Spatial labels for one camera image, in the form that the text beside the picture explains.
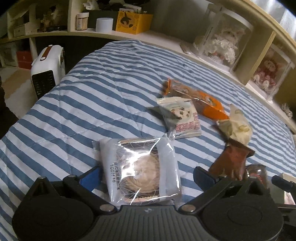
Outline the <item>clear round pastry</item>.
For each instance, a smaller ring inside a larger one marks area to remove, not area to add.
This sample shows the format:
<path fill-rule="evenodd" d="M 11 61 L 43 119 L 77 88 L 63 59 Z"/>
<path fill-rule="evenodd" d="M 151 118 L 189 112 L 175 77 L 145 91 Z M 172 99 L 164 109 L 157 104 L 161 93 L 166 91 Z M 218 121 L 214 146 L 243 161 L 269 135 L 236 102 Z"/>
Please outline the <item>clear round pastry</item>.
<path fill-rule="evenodd" d="M 100 154 L 109 200 L 115 206 L 178 202 L 182 196 L 178 161 L 167 135 L 103 138 Z"/>

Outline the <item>cream yellow snack packet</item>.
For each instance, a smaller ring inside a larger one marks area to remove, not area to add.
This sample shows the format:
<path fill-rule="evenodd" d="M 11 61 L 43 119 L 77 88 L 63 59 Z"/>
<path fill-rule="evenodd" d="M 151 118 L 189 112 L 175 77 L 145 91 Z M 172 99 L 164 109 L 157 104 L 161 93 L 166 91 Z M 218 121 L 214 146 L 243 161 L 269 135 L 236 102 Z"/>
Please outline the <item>cream yellow snack packet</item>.
<path fill-rule="evenodd" d="M 218 128 L 227 138 L 231 138 L 247 146 L 251 140 L 253 128 L 244 116 L 243 111 L 234 104 L 230 104 L 229 106 L 229 119 L 218 120 Z"/>

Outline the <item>red snack packet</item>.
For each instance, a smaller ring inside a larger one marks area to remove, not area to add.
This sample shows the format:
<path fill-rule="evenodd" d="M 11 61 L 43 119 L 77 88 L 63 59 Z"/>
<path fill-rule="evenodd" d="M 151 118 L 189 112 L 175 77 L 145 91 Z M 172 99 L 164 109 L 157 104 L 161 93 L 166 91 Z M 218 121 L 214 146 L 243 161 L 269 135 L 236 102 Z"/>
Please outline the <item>red snack packet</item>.
<path fill-rule="evenodd" d="M 254 176 L 260 180 L 260 182 L 267 187 L 267 172 L 266 166 L 262 164 L 250 164 L 246 166 L 247 176 Z"/>

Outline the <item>brown snack packet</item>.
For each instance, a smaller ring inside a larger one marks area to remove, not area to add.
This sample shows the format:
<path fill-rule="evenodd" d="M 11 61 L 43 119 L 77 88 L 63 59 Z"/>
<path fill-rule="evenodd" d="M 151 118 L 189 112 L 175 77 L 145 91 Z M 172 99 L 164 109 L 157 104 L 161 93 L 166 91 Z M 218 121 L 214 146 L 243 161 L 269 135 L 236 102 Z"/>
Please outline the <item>brown snack packet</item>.
<path fill-rule="evenodd" d="M 253 156 L 254 150 L 233 139 L 229 139 L 224 151 L 209 168 L 213 176 L 226 175 L 232 180 L 245 178 L 246 159 Z"/>

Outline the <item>orange snack packet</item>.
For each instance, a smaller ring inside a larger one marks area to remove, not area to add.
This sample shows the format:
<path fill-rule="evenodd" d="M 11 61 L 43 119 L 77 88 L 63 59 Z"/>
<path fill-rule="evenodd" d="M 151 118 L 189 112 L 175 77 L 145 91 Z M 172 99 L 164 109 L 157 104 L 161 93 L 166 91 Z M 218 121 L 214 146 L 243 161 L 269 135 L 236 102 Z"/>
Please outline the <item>orange snack packet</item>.
<path fill-rule="evenodd" d="M 220 101 L 201 90 L 191 88 L 177 80 L 168 79 L 164 95 L 191 99 L 197 112 L 211 120 L 229 119 Z"/>

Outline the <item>wooden headboard shelf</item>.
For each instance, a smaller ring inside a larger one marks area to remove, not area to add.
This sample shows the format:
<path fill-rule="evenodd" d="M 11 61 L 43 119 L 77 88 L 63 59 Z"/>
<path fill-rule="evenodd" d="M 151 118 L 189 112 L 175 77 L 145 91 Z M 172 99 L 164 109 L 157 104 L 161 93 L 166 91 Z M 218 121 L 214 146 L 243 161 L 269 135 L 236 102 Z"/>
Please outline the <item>wooden headboard shelf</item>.
<path fill-rule="evenodd" d="M 76 16 L 83 10 L 83 1 L 69 1 L 67 13 L 67 30 L 37 33 L 33 32 L 28 35 L 22 35 L 14 38 L 11 31 L 8 31 L 8 37 L 1 39 L 1 44 L 18 41 L 21 39 L 32 39 L 35 37 L 45 36 L 85 36 L 96 37 L 110 40 L 124 40 L 135 39 L 142 42 L 162 47 L 180 54 L 196 63 L 202 64 L 213 71 L 220 73 L 232 81 L 236 81 L 240 85 L 244 85 L 251 92 L 253 92 L 257 99 L 263 101 L 263 96 L 255 90 L 247 80 L 255 69 L 259 66 L 259 62 L 263 60 L 264 54 L 271 46 L 275 39 L 283 42 L 284 46 L 290 51 L 292 60 L 295 60 L 295 41 L 288 36 L 287 32 L 275 21 L 274 18 L 265 13 L 260 7 L 256 6 L 252 1 L 211 1 L 210 8 L 214 9 L 215 4 L 221 4 L 227 8 L 231 8 L 234 12 L 242 14 L 249 13 L 250 16 L 255 17 L 260 23 L 255 26 L 254 32 L 250 40 L 247 42 L 240 59 L 231 71 L 220 69 L 212 63 L 208 63 L 193 53 L 185 53 L 182 51 L 182 46 L 191 48 L 191 44 L 182 39 L 175 38 L 171 35 L 165 35 L 161 32 L 155 32 L 151 29 L 138 34 L 130 34 L 124 32 L 111 31 L 107 33 L 95 32 L 95 29 L 89 28 L 87 30 L 76 30 Z"/>

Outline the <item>pink dress doll case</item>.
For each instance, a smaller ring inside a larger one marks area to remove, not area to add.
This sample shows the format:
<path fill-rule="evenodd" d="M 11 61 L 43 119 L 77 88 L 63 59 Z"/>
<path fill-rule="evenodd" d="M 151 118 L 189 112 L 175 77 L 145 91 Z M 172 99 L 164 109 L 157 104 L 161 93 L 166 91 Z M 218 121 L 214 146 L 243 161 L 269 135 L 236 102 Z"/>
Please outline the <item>pink dress doll case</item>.
<path fill-rule="evenodd" d="M 287 54 L 271 44 L 249 84 L 263 99 L 272 102 L 288 73 L 294 68 L 295 64 Z"/>

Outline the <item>yellow cardboard box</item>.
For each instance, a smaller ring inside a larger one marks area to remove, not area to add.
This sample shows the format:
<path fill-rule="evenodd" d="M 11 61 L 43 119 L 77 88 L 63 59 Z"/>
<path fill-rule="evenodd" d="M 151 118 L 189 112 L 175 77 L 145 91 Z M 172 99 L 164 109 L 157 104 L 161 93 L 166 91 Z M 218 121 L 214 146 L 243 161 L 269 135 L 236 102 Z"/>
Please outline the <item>yellow cardboard box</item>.
<path fill-rule="evenodd" d="M 119 11 L 116 22 L 116 31 L 137 35 L 150 30 L 152 14 L 136 14 L 128 11 Z"/>

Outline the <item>white cartoon snack packet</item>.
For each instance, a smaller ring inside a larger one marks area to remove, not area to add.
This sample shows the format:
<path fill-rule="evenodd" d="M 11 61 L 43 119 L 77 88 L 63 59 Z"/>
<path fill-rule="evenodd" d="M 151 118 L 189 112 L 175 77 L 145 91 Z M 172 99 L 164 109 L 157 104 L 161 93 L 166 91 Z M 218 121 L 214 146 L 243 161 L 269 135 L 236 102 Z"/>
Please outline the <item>white cartoon snack packet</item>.
<path fill-rule="evenodd" d="M 193 138 L 202 135 L 198 112 L 189 98 L 158 98 L 157 104 L 168 129 L 168 138 Z"/>

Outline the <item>white dress doll case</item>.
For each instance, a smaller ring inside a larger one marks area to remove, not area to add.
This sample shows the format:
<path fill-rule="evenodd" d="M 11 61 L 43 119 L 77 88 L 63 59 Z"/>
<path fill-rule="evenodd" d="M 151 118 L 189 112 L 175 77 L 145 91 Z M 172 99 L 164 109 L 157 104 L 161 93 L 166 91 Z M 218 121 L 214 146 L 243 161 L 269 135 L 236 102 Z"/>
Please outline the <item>white dress doll case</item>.
<path fill-rule="evenodd" d="M 232 71 L 253 32 L 253 25 L 237 13 L 208 4 L 201 35 L 193 42 L 194 54 L 223 71 Z"/>

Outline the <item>small beige jar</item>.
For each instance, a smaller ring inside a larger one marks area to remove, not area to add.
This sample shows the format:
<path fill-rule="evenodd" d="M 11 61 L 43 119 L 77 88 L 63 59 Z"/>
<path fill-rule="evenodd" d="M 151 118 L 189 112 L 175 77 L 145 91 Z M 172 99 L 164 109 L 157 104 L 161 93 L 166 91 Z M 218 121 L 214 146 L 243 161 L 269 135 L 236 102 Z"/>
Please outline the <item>small beige jar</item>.
<path fill-rule="evenodd" d="M 89 13 L 79 13 L 76 15 L 76 30 L 83 31 L 88 28 Z"/>

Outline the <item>red storage box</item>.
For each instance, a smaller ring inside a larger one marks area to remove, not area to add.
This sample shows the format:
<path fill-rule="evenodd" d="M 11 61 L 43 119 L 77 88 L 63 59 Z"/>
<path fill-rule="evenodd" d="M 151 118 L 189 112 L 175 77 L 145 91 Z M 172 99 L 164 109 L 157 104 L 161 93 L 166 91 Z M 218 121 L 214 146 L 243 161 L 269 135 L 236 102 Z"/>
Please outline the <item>red storage box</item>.
<path fill-rule="evenodd" d="M 16 57 L 19 68 L 29 70 L 32 68 L 33 59 L 30 51 L 16 51 Z"/>

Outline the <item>blue white striped blanket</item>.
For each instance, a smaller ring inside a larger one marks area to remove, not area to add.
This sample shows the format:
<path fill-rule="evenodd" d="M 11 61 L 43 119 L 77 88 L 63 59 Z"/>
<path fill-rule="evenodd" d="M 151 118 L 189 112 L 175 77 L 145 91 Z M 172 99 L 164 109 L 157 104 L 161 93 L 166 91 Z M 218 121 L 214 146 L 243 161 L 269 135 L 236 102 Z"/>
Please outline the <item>blue white striped blanket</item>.
<path fill-rule="evenodd" d="M 166 132 L 156 99 L 168 79 L 234 104 L 253 128 L 248 163 L 269 177 L 295 175 L 290 129 L 243 87 L 171 51 L 136 40 L 116 41 L 85 56 L 1 139 L 1 240 L 16 240 L 13 214 L 39 176 L 59 181 L 98 162 L 93 141 L 160 137 Z"/>

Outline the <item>white space heater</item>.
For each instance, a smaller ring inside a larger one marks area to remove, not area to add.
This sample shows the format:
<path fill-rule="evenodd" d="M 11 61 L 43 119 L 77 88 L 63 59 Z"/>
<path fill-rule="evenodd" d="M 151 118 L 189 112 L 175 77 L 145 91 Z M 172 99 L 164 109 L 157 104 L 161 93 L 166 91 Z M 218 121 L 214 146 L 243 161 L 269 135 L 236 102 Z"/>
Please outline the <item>white space heater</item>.
<path fill-rule="evenodd" d="M 60 45 L 49 45 L 32 63 L 31 82 L 37 99 L 51 91 L 64 76 L 64 49 Z"/>

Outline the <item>white cylindrical cup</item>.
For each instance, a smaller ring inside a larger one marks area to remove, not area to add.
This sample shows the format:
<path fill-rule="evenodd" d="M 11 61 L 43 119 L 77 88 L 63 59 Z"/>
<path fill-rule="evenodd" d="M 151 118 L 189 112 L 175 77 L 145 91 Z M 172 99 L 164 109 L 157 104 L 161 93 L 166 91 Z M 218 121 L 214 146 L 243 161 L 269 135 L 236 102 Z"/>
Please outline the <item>white cylindrical cup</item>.
<path fill-rule="evenodd" d="M 113 29 L 113 18 L 97 18 L 95 32 L 110 33 Z"/>

